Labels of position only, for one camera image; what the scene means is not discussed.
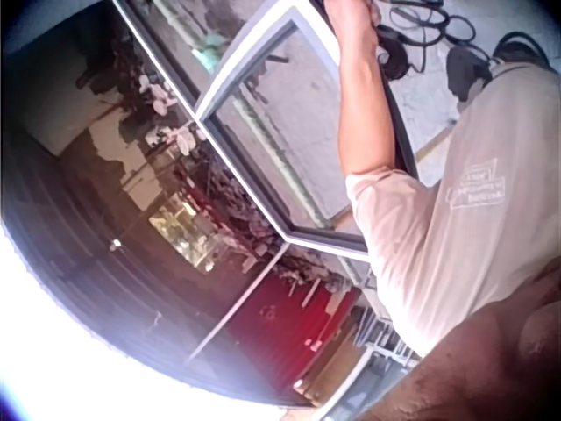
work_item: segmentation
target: person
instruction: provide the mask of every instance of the person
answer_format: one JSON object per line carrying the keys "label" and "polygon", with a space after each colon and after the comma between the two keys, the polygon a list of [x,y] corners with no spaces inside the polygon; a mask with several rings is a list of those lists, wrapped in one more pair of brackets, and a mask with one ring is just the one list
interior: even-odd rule
{"label": "person", "polygon": [[561,254],[559,76],[519,60],[491,69],[451,131],[442,181],[427,188],[395,167],[380,11],[366,0],[325,6],[341,52],[339,155],[354,217],[380,300],[424,357]]}
{"label": "person", "polygon": [[452,329],[364,421],[561,419],[561,271],[553,261],[512,296]]}

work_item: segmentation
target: white t-shirt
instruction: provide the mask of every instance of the white t-shirt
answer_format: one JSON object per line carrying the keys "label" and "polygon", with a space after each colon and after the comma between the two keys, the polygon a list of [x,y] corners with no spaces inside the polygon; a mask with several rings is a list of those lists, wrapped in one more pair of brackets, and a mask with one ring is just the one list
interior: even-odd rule
{"label": "white t-shirt", "polygon": [[389,168],[347,178],[380,300],[420,356],[561,255],[559,76],[494,74],[451,133],[439,185]]}

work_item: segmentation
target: shirt sleeve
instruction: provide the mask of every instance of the shirt sleeve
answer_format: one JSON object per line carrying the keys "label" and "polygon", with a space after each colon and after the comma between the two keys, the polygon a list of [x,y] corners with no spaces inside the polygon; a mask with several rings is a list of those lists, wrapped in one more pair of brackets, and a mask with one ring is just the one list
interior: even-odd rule
{"label": "shirt sleeve", "polygon": [[346,186],[378,278],[380,299],[385,301],[385,291],[401,288],[423,249],[436,192],[390,168],[349,175]]}

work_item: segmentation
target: window frame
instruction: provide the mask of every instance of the window frame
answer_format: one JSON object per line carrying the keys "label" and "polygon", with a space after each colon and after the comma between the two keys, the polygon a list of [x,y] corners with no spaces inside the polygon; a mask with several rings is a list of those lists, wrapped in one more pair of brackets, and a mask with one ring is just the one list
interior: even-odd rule
{"label": "window frame", "polygon": [[243,154],[218,130],[216,120],[213,122],[209,117],[251,71],[252,66],[271,53],[295,30],[299,30],[312,45],[328,73],[338,83],[338,44],[321,12],[312,3],[301,0],[266,0],[232,41],[207,89],[201,92],[195,106],[192,106],[197,92],[193,83],[174,62],[173,55],[159,44],[153,31],[127,0],[113,0],[113,3],[177,95],[182,109],[197,123],[274,230],[289,244],[368,262],[366,244],[359,236],[292,224],[267,193],[265,185],[254,176],[251,165]]}

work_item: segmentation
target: printed logo on shirt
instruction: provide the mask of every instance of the printed logo on shirt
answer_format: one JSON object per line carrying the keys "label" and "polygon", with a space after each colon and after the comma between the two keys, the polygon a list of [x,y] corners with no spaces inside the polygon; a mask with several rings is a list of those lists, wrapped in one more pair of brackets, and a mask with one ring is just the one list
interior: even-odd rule
{"label": "printed logo on shirt", "polygon": [[474,208],[503,203],[506,194],[505,177],[496,177],[497,159],[472,165],[462,175],[460,186],[450,188],[446,202],[450,209]]}

